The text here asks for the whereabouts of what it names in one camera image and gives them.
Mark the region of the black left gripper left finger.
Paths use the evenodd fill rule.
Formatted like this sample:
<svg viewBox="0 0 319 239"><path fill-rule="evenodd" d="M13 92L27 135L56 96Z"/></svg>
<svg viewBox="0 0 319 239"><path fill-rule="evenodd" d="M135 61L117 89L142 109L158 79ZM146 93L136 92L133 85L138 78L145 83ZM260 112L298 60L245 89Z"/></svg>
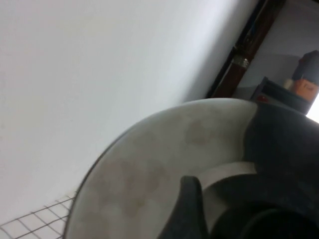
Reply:
<svg viewBox="0 0 319 239"><path fill-rule="evenodd" d="M183 176L173 211L159 234L160 239L207 239L202 187L198 178Z"/></svg>

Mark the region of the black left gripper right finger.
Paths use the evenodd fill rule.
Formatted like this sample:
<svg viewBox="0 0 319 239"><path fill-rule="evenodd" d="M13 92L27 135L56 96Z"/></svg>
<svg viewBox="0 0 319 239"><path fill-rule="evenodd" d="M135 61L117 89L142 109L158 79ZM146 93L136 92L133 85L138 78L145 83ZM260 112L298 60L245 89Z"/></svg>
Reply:
<svg viewBox="0 0 319 239"><path fill-rule="evenodd" d="M293 207L319 212L319 124L304 114L258 103L244 136L244 159L258 173L283 182Z"/></svg>

